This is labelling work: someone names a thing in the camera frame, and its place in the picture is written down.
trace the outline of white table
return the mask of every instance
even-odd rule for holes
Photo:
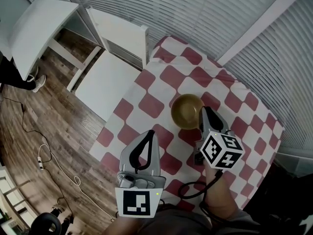
[[[60,0],[35,0],[16,22],[9,37],[9,46],[23,80],[27,79],[37,58],[50,47],[78,68],[67,87],[71,91],[79,76],[101,49],[96,47],[82,63],[53,39],[78,6],[76,3]]]

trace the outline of human arm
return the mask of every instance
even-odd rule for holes
[[[105,229],[102,235],[133,235],[137,233],[141,225],[138,218],[119,216]]]
[[[216,169],[212,169],[207,161],[205,164],[206,184],[215,179]],[[206,194],[205,202],[208,210],[222,218],[228,219],[238,210],[238,206],[233,199],[226,180],[222,176],[213,186],[211,186]]]

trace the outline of white sneaker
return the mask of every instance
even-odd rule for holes
[[[39,89],[40,89],[42,86],[44,86],[46,79],[47,79],[47,76],[42,75],[40,78],[38,78],[37,80],[35,80],[36,88],[33,89],[33,92],[36,93],[37,91],[39,91]]]
[[[29,74],[29,76],[31,77],[31,79],[29,79],[29,80],[27,80],[27,81],[28,81],[28,82],[31,82],[31,81],[35,80],[37,74],[38,74],[38,66],[36,67],[35,70],[33,70],[33,71]]]

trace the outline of white cable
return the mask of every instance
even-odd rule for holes
[[[110,217],[111,221],[114,220],[114,218],[112,218],[112,216],[111,216],[110,214],[108,214],[105,210],[103,210],[100,206],[98,206],[87,194],[85,194],[85,193],[82,191],[82,189],[80,188],[80,185],[81,185],[81,183],[82,183],[80,177],[74,176],[74,181],[73,181],[69,176],[67,176],[67,174],[66,174],[66,173],[63,171],[63,169],[61,168],[61,166],[60,166],[60,164],[59,164],[57,158],[56,158],[55,155],[51,152],[51,150],[49,149],[48,145],[46,145],[45,143],[42,144],[42,145],[39,147],[39,150],[38,150],[38,157],[40,157],[40,150],[41,150],[41,147],[44,146],[44,145],[48,148],[49,152],[50,152],[51,155],[54,157],[55,161],[57,162],[57,164],[58,164],[60,170],[64,173],[64,175],[66,175],[66,177],[67,177],[68,179],[70,179],[73,184],[77,185],[78,188],[79,188],[79,190],[80,190],[92,203],[94,203],[100,210],[102,210],[106,215],[108,215],[108,216]]]

